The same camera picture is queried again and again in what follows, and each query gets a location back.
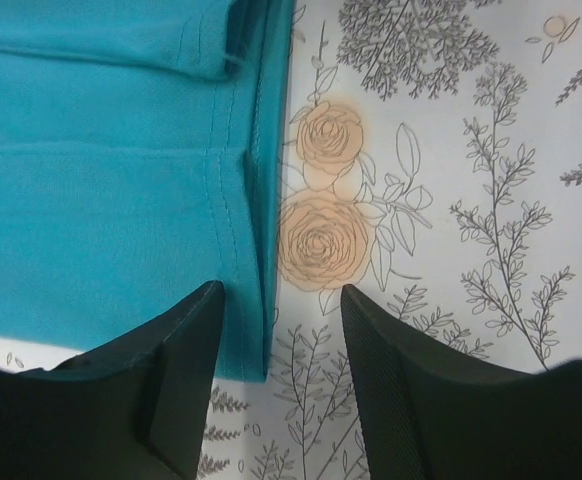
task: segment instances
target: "white tablecloth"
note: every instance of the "white tablecloth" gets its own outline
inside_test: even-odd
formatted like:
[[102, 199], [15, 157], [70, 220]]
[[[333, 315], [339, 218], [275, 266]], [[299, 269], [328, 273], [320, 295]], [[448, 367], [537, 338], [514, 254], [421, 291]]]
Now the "white tablecloth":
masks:
[[269, 381], [216, 381], [199, 478], [369, 478], [346, 283], [489, 362], [582, 357], [582, 2], [299, 3], [290, 61]]

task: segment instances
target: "folded shirt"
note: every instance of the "folded shirt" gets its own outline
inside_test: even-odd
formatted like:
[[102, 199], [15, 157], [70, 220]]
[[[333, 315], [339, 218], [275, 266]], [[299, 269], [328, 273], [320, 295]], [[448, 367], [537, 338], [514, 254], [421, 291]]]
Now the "folded shirt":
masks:
[[92, 349], [207, 280], [262, 381], [292, 0], [0, 0], [0, 336]]

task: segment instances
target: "floral tablecloth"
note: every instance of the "floral tablecloth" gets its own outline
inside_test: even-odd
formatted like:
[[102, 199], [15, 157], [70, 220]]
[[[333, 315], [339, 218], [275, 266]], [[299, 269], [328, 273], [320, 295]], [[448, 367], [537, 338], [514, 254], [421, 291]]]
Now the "floral tablecloth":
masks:
[[269, 381], [216, 381], [199, 478], [369, 478], [347, 283], [489, 362], [582, 357], [582, 2], [300, 0], [292, 47]]

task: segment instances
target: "blue cloth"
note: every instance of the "blue cloth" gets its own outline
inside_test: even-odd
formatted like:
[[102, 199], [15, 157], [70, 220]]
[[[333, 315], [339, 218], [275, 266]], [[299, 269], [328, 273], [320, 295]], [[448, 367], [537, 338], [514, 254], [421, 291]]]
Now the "blue cloth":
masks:
[[91, 349], [207, 280], [263, 381], [292, 0], [0, 0], [0, 335]]

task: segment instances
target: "black object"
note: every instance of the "black object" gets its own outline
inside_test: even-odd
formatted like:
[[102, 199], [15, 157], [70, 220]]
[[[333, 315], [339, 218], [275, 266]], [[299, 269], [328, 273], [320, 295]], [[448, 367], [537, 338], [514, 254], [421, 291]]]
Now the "black object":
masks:
[[342, 319], [372, 480], [582, 478], [582, 360], [498, 367], [350, 285]]
[[193, 480], [223, 314], [208, 282], [51, 371], [0, 371], [0, 480]]

